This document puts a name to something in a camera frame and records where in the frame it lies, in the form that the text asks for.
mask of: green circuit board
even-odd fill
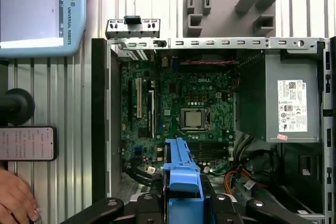
[[[224,72],[180,73],[172,65],[121,63],[123,160],[138,157],[144,169],[160,169],[165,139],[182,137],[197,162],[227,169],[234,140],[232,79]]]

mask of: phone screen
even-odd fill
[[[53,127],[0,128],[1,161],[52,161],[56,131]]]

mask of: chip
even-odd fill
[[[202,126],[201,111],[186,111],[185,112],[185,126],[201,127]]]

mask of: gray tool holder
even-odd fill
[[[275,1],[185,0],[183,36],[274,36]]]

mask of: sticker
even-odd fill
[[[287,141],[287,138],[288,138],[288,136],[286,136],[286,135],[281,135],[281,134],[277,135],[277,139],[280,139],[280,140]]]
[[[154,174],[154,173],[155,173],[155,170],[156,170],[156,169],[155,169],[154,167],[149,166],[149,167],[148,167],[148,170],[147,170],[147,173],[148,173],[148,174]]]
[[[302,214],[302,215],[307,215],[308,212],[307,211],[304,211],[304,210],[298,210],[298,213],[299,214]]]
[[[248,182],[245,183],[244,187],[247,189],[247,190],[251,190],[252,187],[254,187],[256,183],[253,181],[253,180],[249,180]]]
[[[307,91],[302,80],[278,81],[279,132],[306,132]]]

